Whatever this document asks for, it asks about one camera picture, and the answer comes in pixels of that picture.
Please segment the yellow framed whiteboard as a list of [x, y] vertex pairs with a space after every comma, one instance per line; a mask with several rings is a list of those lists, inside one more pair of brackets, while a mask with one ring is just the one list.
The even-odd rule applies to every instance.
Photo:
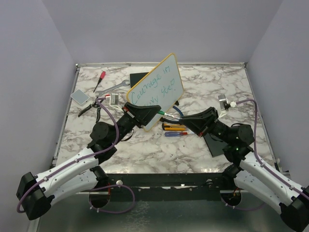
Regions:
[[159, 105], [166, 113], [183, 92], [177, 59], [171, 53], [127, 92], [126, 99], [136, 106]]

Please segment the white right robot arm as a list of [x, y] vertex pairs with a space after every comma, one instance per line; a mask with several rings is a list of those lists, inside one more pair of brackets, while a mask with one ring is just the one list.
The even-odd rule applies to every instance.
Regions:
[[292, 230], [302, 232], [309, 224], [309, 189], [292, 181], [256, 153], [253, 130], [248, 124], [232, 127], [218, 119], [213, 107], [180, 123], [198, 136], [213, 135], [226, 143], [224, 156], [231, 163], [222, 176], [227, 189], [235, 186], [250, 192], [271, 206]]

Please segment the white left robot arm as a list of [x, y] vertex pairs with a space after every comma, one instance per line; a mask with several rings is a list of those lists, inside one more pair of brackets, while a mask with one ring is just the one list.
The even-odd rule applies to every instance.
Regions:
[[91, 142], [75, 156], [37, 175], [24, 174], [16, 193], [19, 200], [17, 212], [35, 220], [75, 193], [103, 190], [108, 177], [99, 165], [112, 157], [117, 151], [116, 144], [134, 127], [143, 128], [160, 110], [159, 105], [135, 106], [127, 102], [119, 120], [113, 119], [113, 124], [101, 121], [94, 125]]

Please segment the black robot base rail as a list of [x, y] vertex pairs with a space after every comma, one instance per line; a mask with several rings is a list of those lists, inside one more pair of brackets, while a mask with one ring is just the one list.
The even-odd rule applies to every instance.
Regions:
[[220, 201], [233, 193], [234, 180], [223, 173], [197, 174], [109, 174], [109, 184], [121, 180], [136, 201]]

